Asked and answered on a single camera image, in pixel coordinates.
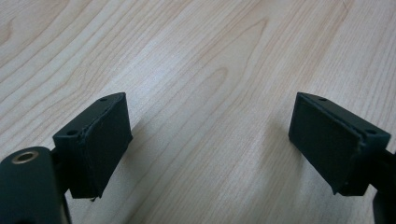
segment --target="black mechanical part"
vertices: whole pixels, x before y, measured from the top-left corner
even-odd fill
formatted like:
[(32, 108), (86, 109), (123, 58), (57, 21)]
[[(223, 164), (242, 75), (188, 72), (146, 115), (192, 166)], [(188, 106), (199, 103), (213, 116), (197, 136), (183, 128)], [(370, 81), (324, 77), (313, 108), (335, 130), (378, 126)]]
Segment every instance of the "black mechanical part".
[(298, 92), (289, 138), (334, 194), (361, 196), (372, 184), (375, 222), (394, 223), (396, 157), (386, 150), (389, 133), (328, 99)]
[(0, 223), (71, 223), (64, 193), (101, 197), (133, 137), (124, 92), (90, 105), (53, 136), (0, 163)]

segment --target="screw hole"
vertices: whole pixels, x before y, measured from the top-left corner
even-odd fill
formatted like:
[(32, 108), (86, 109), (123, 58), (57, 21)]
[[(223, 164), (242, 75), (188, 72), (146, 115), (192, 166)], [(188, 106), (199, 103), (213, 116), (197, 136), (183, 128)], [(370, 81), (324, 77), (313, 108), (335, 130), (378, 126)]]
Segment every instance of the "screw hole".
[(71, 130), (71, 131), (67, 132), (66, 134), (67, 134), (67, 135), (75, 135), (76, 133), (78, 133), (78, 131), (76, 131), (76, 130)]
[(14, 157), (12, 159), (12, 163), (14, 164), (26, 163), (28, 161), (34, 160), (37, 156), (38, 156), (38, 152), (36, 151), (23, 152), (20, 155)]
[(366, 132), (369, 133), (369, 134), (376, 134), (376, 131), (370, 130), (370, 129), (369, 129), (369, 130), (366, 130)]

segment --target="wood grain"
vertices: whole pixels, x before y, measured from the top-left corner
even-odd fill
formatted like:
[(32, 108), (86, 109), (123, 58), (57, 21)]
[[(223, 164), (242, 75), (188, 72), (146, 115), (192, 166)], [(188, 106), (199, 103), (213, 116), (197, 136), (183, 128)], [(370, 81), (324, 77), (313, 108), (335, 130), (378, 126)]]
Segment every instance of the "wood grain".
[(74, 223), (373, 223), (288, 129), (305, 91), (396, 133), (396, 2), (0, 3), (0, 159), (119, 91), (134, 141)]

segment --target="light wood tabletop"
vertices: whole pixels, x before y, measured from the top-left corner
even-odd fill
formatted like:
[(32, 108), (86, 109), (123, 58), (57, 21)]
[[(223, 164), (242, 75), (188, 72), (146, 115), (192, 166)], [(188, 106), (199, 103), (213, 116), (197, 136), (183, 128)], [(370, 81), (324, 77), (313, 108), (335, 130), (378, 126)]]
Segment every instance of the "light wood tabletop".
[(396, 134), (396, 1), (1, 1), (0, 159), (121, 91), (134, 140), (74, 223), (374, 223), (288, 131), (303, 91)]

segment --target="table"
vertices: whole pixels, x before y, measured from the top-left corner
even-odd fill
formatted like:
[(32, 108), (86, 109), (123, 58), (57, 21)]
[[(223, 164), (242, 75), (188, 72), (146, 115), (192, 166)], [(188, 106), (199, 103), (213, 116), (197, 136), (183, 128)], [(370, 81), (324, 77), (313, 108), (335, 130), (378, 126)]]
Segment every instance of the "table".
[(0, 159), (124, 91), (134, 140), (74, 223), (373, 223), (288, 130), (303, 91), (396, 134), (395, 74), (393, 0), (5, 0)]

